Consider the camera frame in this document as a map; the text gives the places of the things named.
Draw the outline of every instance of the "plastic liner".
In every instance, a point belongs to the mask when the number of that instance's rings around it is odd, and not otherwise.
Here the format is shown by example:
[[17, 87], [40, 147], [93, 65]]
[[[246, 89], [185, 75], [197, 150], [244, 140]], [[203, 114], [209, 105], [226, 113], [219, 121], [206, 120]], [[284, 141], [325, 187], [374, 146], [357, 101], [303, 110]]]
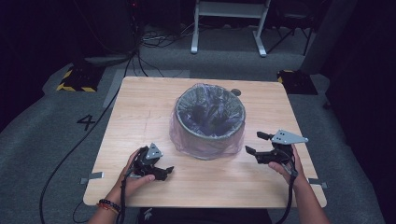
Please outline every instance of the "plastic liner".
[[233, 93], [199, 83], [177, 99], [169, 134], [178, 151], [213, 160], [241, 150], [245, 117], [245, 108]]

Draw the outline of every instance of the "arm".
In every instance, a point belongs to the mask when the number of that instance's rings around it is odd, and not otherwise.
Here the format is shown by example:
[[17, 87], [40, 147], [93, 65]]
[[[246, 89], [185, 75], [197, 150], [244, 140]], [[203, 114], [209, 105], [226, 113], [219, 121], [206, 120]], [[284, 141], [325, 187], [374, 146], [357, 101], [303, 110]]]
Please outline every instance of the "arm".
[[[295, 165], [298, 171], [298, 176], [294, 181], [293, 189], [295, 193], [295, 199], [297, 202], [297, 209], [300, 217], [300, 221], [303, 224], [307, 223], [330, 223], [323, 209], [320, 207], [317, 196], [311, 188], [311, 185], [306, 180], [303, 166], [301, 165], [300, 157], [297, 154], [297, 150], [294, 145], [293, 154], [295, 158]], [[290, 175], [283, 169], [283, 167], [276, 163], [270, 162], [268, 164], [270, 168], [282, 174], [286, 181], [289, 183]]]
[[[134, 152], [134, 154], [132, 154], [129, 157], [128, 163], [121, 171], [119, 179], [117, 180], [116, 184], [111, 189], [111, 191], [105, 197], [105, 199], [117, 204], [118, 206], [120, 206], [121, 181], [123, 180], [124, 175], [125, 175], [126, 171], [128, 170], [128, 167], [131, 164], [132, 159], [134, 158], [134, 155], [136, 153], [137, 153], [137, 151]], [[131, 197], [131, 195], [138, 188], [142, 187], [143, 185], [147, 184], [148, 182], [153, 181], [154, 179], [155, 179], [154, 175], [145, 175], [138, 179], [127, 178], [126, 189], [125, 189], [125, 199]], [[115, 212], [98, 207], [96, 209], [95, 214], [91, 217], [91, 219], [88, 223], [95, 223], [95, 224], [107, 224], [108, 223], [108, 224], [110, 224], [110, 223], [114, 223], [116, 218], [117, 218], [117, 214]]]

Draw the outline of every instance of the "office chair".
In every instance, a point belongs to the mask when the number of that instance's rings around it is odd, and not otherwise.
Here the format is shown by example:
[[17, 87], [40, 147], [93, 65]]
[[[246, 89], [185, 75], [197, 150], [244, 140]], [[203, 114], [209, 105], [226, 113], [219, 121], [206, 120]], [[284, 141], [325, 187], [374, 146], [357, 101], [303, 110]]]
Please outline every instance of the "office chair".
[[[326, 6], [325, 3], [327, 1], [328, 0], [311, 1], [318, 2], [318, 4], [309, 4], [306, 0], [275, 0], [273, 2], [275, 19], [272, 25], [275, 26], [281, 39], [268, 50], [268, 53], [276, 48], [286, 37], [294, 35], [296, 29], [301, 29], [306, 37], [303, 53], [305, 56], [312, 32], [314, 29], [318, 28], [317, 19], [322, 18], [320, 13], [323, 13], [322, 9]], [[280, 27], [286, 27], [290, 30], [282, 36], [279, 32]], [[304, 30], [308, 28], [309, 33], [307, 35]]]

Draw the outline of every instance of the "person's left hand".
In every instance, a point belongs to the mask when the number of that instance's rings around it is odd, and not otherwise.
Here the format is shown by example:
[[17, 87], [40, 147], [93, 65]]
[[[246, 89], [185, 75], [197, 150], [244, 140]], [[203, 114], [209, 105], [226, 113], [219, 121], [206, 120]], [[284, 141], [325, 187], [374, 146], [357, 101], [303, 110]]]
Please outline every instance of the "person's left hand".
[[[114, 185], [113, 189], [107, 194], [106, 199], [110, 200], [113, 203], [120, 204], [120, 194], [121, 194], [121, 182], [125, 177], [125, 174], [134, 159], [137, 151], [135, 151], [130, 157], [126, 164], [126, 166], [122, 169], [119, 179]], [[145, 175], [140, 178], [126, 178], [126, 188], [125, 188], [125, 199], [131, 197], [131, 195], [140, 187], [146, 185], [147, 183], [153, 181], [155, 179], [154, 175]]]

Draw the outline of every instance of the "desk leg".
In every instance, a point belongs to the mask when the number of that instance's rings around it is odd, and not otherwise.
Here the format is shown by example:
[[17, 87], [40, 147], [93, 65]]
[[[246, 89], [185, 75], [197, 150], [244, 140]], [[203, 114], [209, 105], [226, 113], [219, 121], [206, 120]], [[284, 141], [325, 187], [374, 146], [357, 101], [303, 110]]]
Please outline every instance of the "desk leg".
[[194, 34], [192, 36], [191, 53], [196, 54], [198, 52], [198, 36], [199, 36], [199, 0], [195, 4], [195, 15], [194, 15]]
[[264, 4], [264, 9], [262, 10], [262, 17], [260, 18], [259, 29], [257, 31], [253, 31], [254, 40], [256, 40], [256, 45], [259, 50], [260, 56], [267, 56], [267, 52], [265, 52], [264, 45], [262, 44], [262, 39], [260, 38], [262, 34], [262, 27], [264, 26], [265, 18], [267, 17], [268, 8], [270, 7], [271, 0], [267, 0]]

